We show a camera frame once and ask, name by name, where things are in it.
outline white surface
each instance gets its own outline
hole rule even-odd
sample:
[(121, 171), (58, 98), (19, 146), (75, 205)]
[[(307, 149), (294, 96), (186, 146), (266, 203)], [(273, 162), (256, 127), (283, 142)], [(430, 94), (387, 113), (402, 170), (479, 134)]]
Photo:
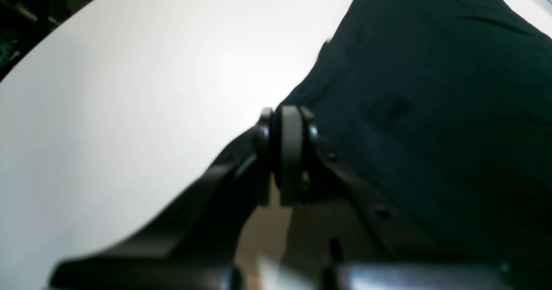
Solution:
[[(0, 289), (151, 218), (306, 76), (351, 1), (95, 0), (59, 27), (0, 84)], [(552, 34), (546, 0), (505, 1)]]

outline white table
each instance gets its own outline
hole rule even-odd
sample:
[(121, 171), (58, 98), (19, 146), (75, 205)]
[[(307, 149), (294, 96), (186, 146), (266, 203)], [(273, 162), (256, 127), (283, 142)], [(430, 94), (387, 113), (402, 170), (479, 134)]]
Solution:
[[(55, 30), (0, 84), (0, 288), (41, 289), (153, 217), (306, 76), (351, 1), (95, 0)], [(546, 0), (505, 1), (552, 35)]]

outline dark clothing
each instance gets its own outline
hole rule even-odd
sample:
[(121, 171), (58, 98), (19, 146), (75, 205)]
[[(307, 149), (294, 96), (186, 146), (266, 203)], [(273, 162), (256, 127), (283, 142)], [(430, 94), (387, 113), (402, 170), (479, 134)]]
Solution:
[(502, 0), (354, 0), (288, 104), (431, 237), (552, 289), (552, 40)]

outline black cloth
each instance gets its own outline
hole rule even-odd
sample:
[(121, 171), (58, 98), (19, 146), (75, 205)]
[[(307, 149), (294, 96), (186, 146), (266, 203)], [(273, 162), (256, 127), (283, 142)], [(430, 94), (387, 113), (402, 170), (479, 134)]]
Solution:
[(552, 40), (503, 0), (354, 0), (289, 104), (434, 239), (552, 289)]

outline black fabric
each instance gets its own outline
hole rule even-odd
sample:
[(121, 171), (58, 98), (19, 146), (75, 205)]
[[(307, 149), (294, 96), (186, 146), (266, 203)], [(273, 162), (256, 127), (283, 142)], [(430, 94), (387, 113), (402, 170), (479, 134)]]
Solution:
[(434, 239), (552, 289), (552, 40), (502, 0), (354, 0), (288, 104)]

